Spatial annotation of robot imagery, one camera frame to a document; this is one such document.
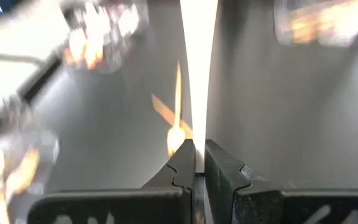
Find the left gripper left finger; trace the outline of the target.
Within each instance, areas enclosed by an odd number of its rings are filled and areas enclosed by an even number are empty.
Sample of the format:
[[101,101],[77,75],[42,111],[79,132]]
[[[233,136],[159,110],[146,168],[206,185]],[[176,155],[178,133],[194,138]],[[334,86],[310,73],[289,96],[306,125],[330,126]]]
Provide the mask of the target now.
[[177,189],[193,198],[195,186],[196,149],[186,139],[163,167],[142,186],[143,189]]

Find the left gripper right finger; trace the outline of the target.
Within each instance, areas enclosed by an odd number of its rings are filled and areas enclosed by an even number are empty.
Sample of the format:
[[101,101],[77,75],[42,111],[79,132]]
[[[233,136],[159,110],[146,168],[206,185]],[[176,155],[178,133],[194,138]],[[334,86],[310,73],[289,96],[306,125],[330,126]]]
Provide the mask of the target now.
[[278,186],[212,139],[206,140],[204,175],[215,223],[280,223]]

